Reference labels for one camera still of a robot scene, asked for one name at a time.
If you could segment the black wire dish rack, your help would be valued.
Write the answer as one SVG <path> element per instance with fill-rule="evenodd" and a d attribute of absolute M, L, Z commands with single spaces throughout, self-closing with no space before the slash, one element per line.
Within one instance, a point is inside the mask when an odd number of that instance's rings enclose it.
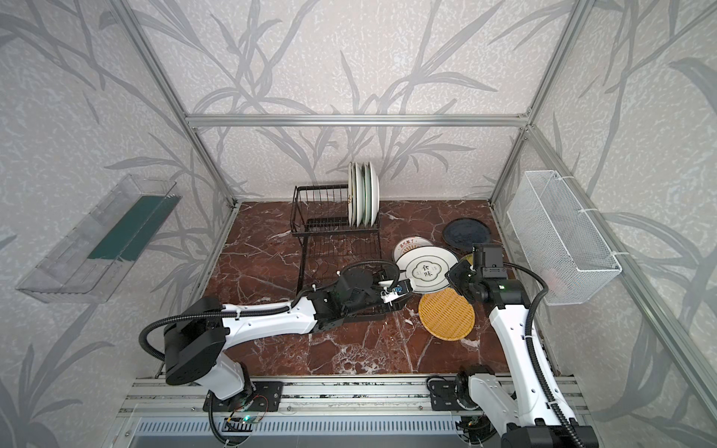
<path fill-rule="evenodd" d="M 340 271 L 383 268 L 392 276 L 392 287 L 400 276 L 396 263 L 382 258 L 379 221 L 371 227 L 349 227 L 348 185 L 297 187 L 292 200 L 291 234 L 302 247 L 292 307 L 297 308 L 299 302 L 314 307 L 314 332 L 345 323 L 382 320 L 397 310 L 392 303 L 360 314 L 343 314 L 338 307 L 335 285 Z"/>

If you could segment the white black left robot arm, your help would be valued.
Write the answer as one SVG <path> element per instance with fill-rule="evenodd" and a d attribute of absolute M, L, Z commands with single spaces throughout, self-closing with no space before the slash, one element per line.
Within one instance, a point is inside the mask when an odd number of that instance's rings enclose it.
<path fill-rule="evenodd" d="M 246 410 L 259 393 L 246 366 L 232 360 L 227 350 L 263 338 L 379 319 L 401 309 L 400 301 L 413 291 L 396 263 L 359 261 L 340 270 L 334 282 L 303 289 L 291 301 L 235 305 L 203 297 L 184 313 L 145 326 L 138 343 L 164 363 L 169 386 L 196 383 L 207 388 L 209 429 L 223 446 L 236 447 L 242 438 L 223 435 L 215 414 Z"/>

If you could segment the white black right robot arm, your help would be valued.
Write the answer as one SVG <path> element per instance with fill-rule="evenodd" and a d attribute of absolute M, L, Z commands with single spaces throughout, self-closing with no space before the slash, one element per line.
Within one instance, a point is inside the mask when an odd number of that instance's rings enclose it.
<path fill-rule="evenodd" d="M 503 447 L 599 446 L 596 431 L 578 422 L 560 391 L 535 329 L 547 282 L 504 261 L 498 245 L 475 246 L 472 259 L 454 264 L 446 279 L 469 304 L 488 307 L 515 388 L 509 394 L 490 369 L 476 367 L 457 374 L 457 402 L 482 411 Z"/>

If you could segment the white plate green emblem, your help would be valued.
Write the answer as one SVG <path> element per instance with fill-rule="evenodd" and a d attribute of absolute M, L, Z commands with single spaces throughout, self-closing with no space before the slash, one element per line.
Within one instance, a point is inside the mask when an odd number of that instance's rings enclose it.
<path fill-rule="evenodd" d="M 396 261 L 414 292 L 429 294 L 449 287 L 447 274 L 459 262 L 450 250 L 438 246 L 422 246 L 403 254 Z"/>

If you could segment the mint green flower plate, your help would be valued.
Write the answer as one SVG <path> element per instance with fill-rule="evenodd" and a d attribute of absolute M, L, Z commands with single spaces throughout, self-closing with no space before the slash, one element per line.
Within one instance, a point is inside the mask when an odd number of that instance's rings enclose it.
<path fill-rule="evenodd" d="M 370 164 L 363 165 L 363 182 L 364 182 L 364 225 L 371 227 L 373 224 L 373 178 L 371 174 Z"/>

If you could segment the cream floral plate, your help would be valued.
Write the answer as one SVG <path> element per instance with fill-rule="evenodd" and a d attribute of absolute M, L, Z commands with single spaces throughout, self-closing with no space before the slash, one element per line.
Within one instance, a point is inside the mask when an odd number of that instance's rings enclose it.
<path fill-rule="evenodd" d="M 347 168 L 348 168 L 347 169 L 347 173 L 348 173 L 348 224 L 349 224 L 349 227 L 354 227 L 356 225 L 356 205 L 355 205 L 356 184 L 355 184 L 354 162 L 349 162 Z"/>

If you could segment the white plate dark lettered rim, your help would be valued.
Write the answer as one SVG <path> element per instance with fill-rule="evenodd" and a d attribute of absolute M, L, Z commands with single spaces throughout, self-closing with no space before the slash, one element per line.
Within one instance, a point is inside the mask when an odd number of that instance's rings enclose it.
<path fill-rule="evenodd" d="M 354 164 L 356 225 L 361 227 L 365 216 L 365 192 L 362 164 Z"/>

